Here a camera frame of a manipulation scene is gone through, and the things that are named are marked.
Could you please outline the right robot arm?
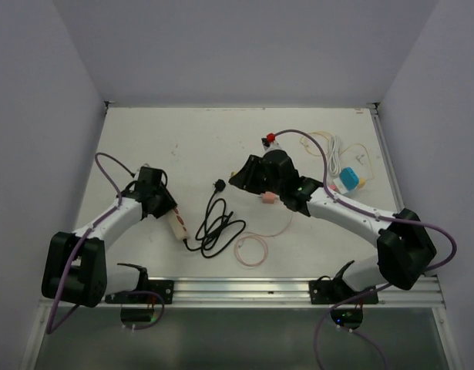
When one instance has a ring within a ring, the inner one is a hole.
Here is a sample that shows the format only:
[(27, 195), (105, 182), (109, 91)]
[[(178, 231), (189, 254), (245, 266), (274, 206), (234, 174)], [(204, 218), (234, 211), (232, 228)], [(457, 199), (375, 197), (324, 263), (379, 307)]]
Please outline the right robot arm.
[(436, 255), (436, 249), (418, 215), (403, 209), (398, 214), (376, 210), (332, 192), (319, 180), (304, 177), (283, 150), (262, 157), (251, 155), (230, 185), (260, 195), (271, 192), (285, 207), (307, 217), (326, 220), (369, 242), (376, 254), (349, 261), (318, 289), (330, 301), (353, 301), (379, 284), (409, 290)]

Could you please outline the pink USB charger with cable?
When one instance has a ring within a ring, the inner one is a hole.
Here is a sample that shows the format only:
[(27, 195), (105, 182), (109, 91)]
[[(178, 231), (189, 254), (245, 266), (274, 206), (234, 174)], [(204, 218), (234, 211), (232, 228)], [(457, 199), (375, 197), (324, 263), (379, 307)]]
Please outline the pink USB charger with cable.
[(275, 204), (279, 201), (279, 196), (272, 192), (265, 192), (259, 196), (263, 204)]

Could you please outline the beige power strip red sockets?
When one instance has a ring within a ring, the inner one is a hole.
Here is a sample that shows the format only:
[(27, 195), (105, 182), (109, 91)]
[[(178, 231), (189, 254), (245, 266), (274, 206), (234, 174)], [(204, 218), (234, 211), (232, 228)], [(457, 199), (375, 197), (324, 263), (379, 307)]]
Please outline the beige power strip red sockets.
[(184, 241), (188, 240), (190, 238), (190, 234), (187, 230), (187, 226), (178, 211), (178, 209), (175, 207), (173, 208), (168, 214), (168, 222), (169, 225), (172, 229), (174, 237), (178, 241)]

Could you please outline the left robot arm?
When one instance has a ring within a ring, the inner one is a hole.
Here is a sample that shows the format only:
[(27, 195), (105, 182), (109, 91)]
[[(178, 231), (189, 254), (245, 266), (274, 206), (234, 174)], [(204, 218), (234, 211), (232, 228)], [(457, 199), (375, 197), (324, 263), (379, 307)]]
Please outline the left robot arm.
[(108, 268), (106, 252), (131, 227), (148, 216), (159, 219), (176, 208), (167, 189), (166, 172), (143, 166), (108, 210), (73, 232), (53, 235), (45, 263), (41, 292), (72, 304), (94, 308), (110, 294), (125, 294), (132, 302), (150, 293), (147, 269), (118, 263)]

